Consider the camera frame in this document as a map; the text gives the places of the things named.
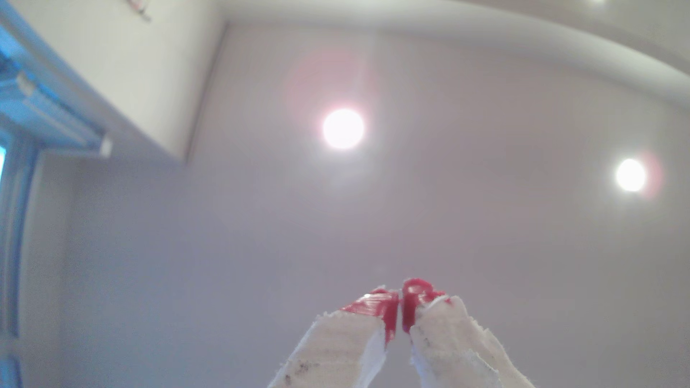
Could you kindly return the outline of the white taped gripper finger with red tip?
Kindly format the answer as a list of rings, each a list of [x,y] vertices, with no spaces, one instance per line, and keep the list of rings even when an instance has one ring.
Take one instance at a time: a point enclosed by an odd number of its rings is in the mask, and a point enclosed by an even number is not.
[[[401,292],[402,328],[421,387],[533,387],[457,295],[419,278],[407,279]]]
[[[395,338],[400,292],[375,288],[319,315],[268,387],[369,387]]]

